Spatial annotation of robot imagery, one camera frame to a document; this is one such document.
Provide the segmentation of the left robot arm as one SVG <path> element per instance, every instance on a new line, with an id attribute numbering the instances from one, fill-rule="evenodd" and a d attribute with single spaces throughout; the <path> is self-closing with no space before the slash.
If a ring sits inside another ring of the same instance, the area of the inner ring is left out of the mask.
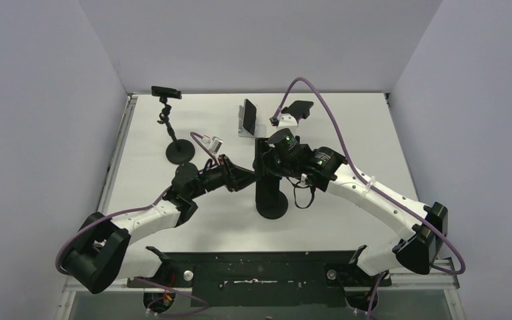
<path id="1" fill-rule="evenodd" d="M 59 250 L 55 266 L 93 294 L 124 278 L 145 277 L 152 285 L 162 286 L 171 276 L 162 253 L 134 244 L 188 222 L 198 208 L 196 198 L 221 187 L 238 192 L 257 180 L 254 171 L 233 164 L 226 155 L 202 170 L 192 163 L 179 165 L 170 186 L 152 204 L 88 216 Z"/>

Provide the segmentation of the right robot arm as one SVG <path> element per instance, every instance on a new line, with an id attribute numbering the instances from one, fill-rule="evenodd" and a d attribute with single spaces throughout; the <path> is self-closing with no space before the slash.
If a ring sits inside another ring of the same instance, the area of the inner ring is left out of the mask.
<path id="1" fill-rule="evenodd" d="M 388 244 L 363 245 L 348 266 L 350 280 L 364 285 L 374 275 L 404 267 L 427 275 L 433 268 L 447 232 L 447 208 L 408 199 L 358 169 L 329 147 L 311 149 L 301 144 L 289 129 L 281 129 L 255 143 L 253 166 L 262 175 L 298 179 L 347 200 L 368 212 L 396 233 Z"/>

